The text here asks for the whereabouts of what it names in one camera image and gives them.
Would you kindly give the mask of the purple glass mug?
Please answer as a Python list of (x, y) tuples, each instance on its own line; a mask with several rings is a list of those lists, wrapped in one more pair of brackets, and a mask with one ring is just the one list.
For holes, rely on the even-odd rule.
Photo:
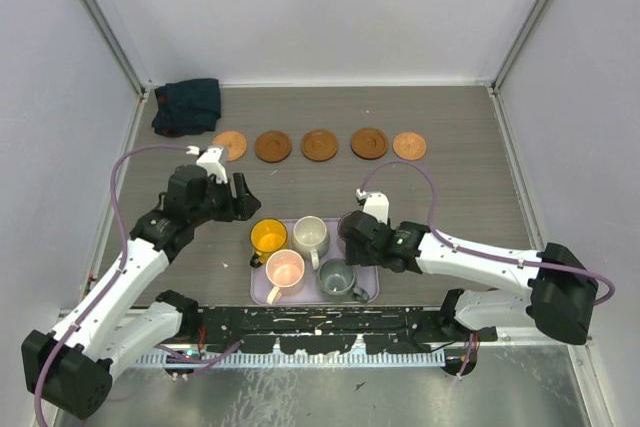
[(347, 236), (348, 228), (346, 226), (346, 223), (350, 216), (351, 216), (351, 212), (347, 212), (339, 219), (337, 224), (337, 234), (340, 239), (340, 245), (342, 246), (343, 249), (346, 248), (346, 244), (348, 240), (348, 236)]

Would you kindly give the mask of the brown wooden coaster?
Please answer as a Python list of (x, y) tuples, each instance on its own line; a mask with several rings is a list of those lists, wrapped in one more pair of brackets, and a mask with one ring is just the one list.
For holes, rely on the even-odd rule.
[(256, 139), (254, 150), (256, 156), (267, 163), (279, 163), (291, 153), (290, 137), (282, 131), (266, 131)]
[(389, 147), (387, 136), (377, 128), (362, 128), (351, 137), (351, 150), (359, 158), (376, 160), (383, 157)]
[(301, 140), (303, 155), (314, 162), (325, 162), (332, 159), (338, 152), (339, 142), (330, 131), (316, 129), (309, 131)]

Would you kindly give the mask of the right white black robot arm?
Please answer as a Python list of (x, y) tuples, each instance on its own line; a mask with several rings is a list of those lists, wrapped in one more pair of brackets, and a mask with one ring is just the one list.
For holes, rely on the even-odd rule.
[(489, 327), (533, 325), (565, 344), (587, 341), (598, 282), (561, 244), (517, 251), (463, 243), (424, 224), (404, 221), (391, 227), (363, 211), (347, 214), (338, 233), (350, 265), (445, 275), (487, 286), (485, 292), (447, 293), (438, 326), (449, 340)]

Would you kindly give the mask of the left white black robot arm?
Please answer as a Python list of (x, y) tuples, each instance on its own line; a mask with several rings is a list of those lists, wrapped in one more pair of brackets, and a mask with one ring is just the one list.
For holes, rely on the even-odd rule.
[(247, 221), (261, 207), (242, 173), (223, 182), (197, 165), (176, 168), (156, 206), (138, 219), (118, 259), (94, 289), (50, 332), (34, 330), (21, 345), (26, 386), (36, 417), (43, 402), (85, 420), (105, 402), (116, 378), (139, 356), (173, 338), (199, 336), (197, 301), (175, 291), (126, 326), (119, 324), (146, 287), (209, 221)]

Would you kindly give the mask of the woven rattan coaster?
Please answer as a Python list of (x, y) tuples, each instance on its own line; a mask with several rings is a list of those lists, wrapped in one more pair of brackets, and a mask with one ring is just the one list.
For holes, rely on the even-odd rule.
[(225, 131), (217, 135), (212, 145), (224, 147), (227, 151), (229, 162), (240, 159), (247, 151), (246, 137), (238, 131)]
[(393, 140), (393, 150), (403, 160), (416, 161), (426, 154), (427, 142), (415, 132), (401, 132)]

